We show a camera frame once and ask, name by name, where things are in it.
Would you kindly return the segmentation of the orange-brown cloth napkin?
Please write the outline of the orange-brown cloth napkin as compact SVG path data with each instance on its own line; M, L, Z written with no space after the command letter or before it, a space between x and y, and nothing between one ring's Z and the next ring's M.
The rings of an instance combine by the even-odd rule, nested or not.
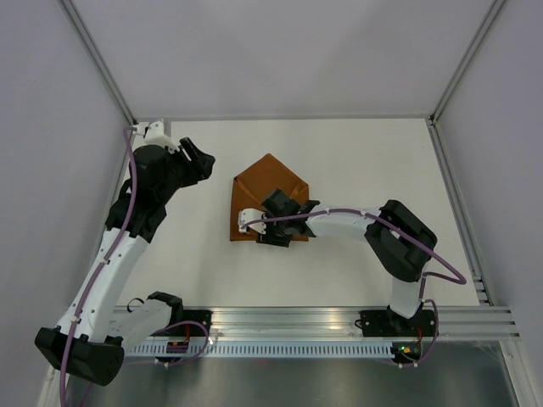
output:
M239 231L238 214L243 209L263 211L262 202L276 189L283 191L298 204L304 204L310 199L309 184L270 153L233 178L229 235L231 242L256 240L255 231Z

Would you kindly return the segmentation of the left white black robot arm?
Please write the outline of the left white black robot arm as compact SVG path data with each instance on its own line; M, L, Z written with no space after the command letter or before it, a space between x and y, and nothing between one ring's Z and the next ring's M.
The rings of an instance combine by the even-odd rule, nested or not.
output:
M56 370L99 386L110 384L126 354L156 332L175 336L185 326L182 299L154 292L124 318L112 319L132 269L181 188L211 176L215 158L184 137L174 150L151 142L132 152L130 177L109 210L91 269L54 327L42 327L35 345Z

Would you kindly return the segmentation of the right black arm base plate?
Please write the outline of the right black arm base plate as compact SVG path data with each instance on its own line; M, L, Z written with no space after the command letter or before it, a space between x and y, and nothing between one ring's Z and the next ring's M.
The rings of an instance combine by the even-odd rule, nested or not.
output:
M357 324L363 337L432 337L436 332L435 313L420 309L412 318L405 318L391 309L365 309Z

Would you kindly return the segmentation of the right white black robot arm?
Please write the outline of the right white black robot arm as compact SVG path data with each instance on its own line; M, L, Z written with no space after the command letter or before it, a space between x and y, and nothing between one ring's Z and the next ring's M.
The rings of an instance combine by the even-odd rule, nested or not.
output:
M258 233L258 243L288 247L296 237L345 237L365 242L391 275L391 298L386 308L389 329L406 335L418 323L425 286L423 272L437 237L403 203L390 199L376 209L327 206L318 200L296 203L282 190L273 191L263 210L243 210L239 230Z

